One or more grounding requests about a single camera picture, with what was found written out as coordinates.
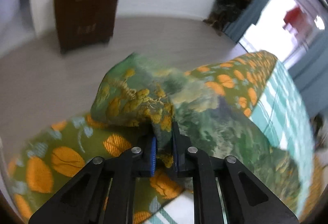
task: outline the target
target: striped fabric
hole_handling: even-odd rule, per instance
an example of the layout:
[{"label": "striped fabric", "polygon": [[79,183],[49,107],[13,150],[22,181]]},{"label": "striped fabric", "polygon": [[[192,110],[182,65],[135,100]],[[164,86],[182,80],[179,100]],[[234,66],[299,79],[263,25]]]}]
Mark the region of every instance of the striped fabric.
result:
[{"label": "striped fabric", "polygon": [[298,165],[299,216],[308,197],[313,171],[313,137],[303,100],[282,63],[277,64],[250,116],[272,146],[287,150]]}]

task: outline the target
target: gray floor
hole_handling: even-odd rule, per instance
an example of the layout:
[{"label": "gray floor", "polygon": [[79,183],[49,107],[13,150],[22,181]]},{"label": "gray floor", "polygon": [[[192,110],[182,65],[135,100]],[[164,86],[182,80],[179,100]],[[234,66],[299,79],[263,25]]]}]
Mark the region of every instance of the gray floor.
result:
[{"label": "gray floor", "polygon": [[104,74],[132,52],[189,70],[245,53],[201,21],[117,19],[109,46],[60,55],[56,33],[33,39],[0,59],[0,136],[6,161],[49,124],[87,111]]}]

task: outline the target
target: curtain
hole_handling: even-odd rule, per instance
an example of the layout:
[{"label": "curtain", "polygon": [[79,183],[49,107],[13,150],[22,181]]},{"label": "curtain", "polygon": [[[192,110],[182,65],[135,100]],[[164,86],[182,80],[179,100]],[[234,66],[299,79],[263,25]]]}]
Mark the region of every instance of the curtain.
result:
[{"label": "curtain", "polygon": [[328,30],[317,36],[309,51],[289,69],[289,74],[309,117],[328,110]]},{"label": "curtain", "polygon": [[253,0],[240,17],[228,25],[224,33],[235,43],[239,42],[250,25],[256,24],[269,0]]}]

